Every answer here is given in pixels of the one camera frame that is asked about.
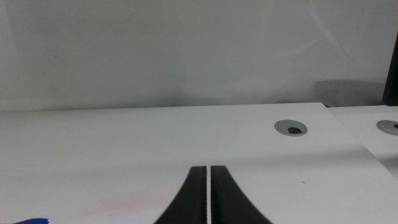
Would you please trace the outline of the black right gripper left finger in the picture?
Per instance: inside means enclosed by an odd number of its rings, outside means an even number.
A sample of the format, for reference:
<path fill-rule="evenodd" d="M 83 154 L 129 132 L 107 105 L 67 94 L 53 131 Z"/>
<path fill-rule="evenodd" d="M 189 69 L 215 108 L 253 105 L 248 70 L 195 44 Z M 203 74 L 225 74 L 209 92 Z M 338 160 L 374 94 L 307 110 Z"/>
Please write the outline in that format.
<path fill-rule="evenodd" d="M 177 195 L 155 224 L 206 224 L 206 167 L 191 167 Z"/>

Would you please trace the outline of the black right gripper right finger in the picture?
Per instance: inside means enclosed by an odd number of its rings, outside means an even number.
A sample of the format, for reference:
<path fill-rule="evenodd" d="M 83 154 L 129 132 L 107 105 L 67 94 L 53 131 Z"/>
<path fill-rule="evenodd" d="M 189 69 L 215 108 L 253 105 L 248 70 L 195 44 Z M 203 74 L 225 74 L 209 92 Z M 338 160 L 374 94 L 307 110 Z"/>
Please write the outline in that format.
<path fill-rule="evenodd" d="M 246 197 L 226 166 L 211 166 L 211 221 L 216 224 L 271 224 Z"/>

